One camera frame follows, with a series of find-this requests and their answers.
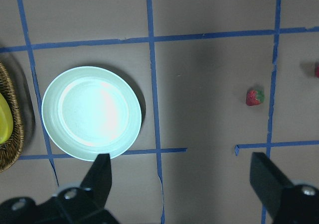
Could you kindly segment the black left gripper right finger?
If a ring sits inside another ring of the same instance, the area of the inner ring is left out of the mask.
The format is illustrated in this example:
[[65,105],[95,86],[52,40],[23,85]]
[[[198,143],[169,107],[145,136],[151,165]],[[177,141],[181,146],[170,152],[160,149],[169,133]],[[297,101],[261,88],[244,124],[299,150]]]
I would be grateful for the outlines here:
[[263,152],[252,153],[250,184],[272,217],[281,208],[283,191],[294,187],[291,180]]

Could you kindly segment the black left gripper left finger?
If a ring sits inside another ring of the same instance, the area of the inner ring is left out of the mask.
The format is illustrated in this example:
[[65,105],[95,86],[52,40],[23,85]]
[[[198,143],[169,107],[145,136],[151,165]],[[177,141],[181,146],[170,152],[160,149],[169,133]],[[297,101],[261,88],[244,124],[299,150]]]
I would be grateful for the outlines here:
[[86,191],[99,207],[105,206],[111,190],[110,154],[97,155],[80,188]]

